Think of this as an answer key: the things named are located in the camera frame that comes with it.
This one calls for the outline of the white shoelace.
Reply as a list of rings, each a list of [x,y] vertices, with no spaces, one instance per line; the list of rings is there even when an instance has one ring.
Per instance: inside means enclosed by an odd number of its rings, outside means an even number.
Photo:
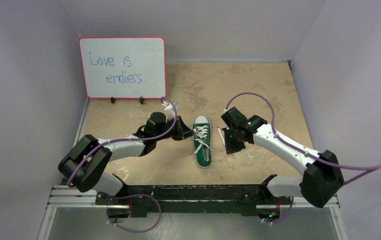
[[[196,155],[199,152],[199,150],[202,149],[203,147],[207,147],[210,151],[213,151],[213,152],[224,152],[224,153],[226,152],[225,149],[224,150],[211,149],[209,144],[205,143],[205,139],[209,135],[209,127],[207,125],[196,126],[193,129],[193,132],[194,132],[194,135],[192,139],[199,143],[199,145],[195,148],[193,155]]]

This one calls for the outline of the green canvas sneaker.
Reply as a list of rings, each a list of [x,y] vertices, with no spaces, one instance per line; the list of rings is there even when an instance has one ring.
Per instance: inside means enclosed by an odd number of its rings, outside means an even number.
[[[206,115],[198,115],[192,123],[193,144],[196,163],[201,168],[211,165],[211,123]]]

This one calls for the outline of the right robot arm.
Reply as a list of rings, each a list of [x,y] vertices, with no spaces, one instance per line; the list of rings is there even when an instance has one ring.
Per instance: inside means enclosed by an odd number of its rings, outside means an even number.
[[[299,176],[272,174],[260,184],[259,197],[267,204],[279,197],[304,198],[317,208],[323,208],[344,185],[337,156],[326,150],[319,152],[274,130],[258,115],[247,118],[236,107],[222,116],[227,154],[245,149],[245,144],[264,148],[293,167]]]

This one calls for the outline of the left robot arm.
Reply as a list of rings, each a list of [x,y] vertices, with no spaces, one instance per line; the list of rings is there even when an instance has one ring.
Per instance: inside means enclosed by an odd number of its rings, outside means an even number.
[[[60,161],[58,171],[80,192],[102,192],[114,204],[120,205],[127,200],[128,191],[119,177],[105,173],[109,162],[142,157],[153,151],[160,140],[182,141],[193,134],[180,116],[167,119],[165,114],[154,112],[145,125],[125,138],[103,140],[91,134],[84,135]]]

